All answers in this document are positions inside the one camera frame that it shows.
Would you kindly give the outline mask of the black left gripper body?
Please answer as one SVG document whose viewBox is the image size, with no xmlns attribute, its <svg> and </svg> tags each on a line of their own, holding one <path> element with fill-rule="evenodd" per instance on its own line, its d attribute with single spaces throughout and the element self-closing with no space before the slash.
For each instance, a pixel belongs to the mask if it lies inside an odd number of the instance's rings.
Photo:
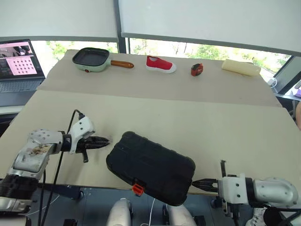
<svg viewBox="0 0 301 226">
<path fill-rule="evenodd" d="M 92 145 L 93 139 L 91 137 L 82 138 L 77 143 L 77 153 L 82 154 L 83 162 L 88 162 L 87 149 Z"/>
</svg>

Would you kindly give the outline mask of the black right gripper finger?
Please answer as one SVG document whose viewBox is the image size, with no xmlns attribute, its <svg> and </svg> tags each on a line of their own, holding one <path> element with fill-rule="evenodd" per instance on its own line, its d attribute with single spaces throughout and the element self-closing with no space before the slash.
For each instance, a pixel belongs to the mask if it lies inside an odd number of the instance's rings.
<svg viewBox="0 0 301 226">
<path fill-rule="evenodd" d="M 213 185 L 216 183 L 218 183 L 218 180 L 214 178 L 205 178 L 192 182 L 193 185 Z"/>
<path fill-rule="evenodd" d="M 211 193 L 218 193 L 218 188 L 213 187 L 212 185 L 193 185 L 194 187 L 206 191 L 206 192 L 211 192 Z"/>
</svg>

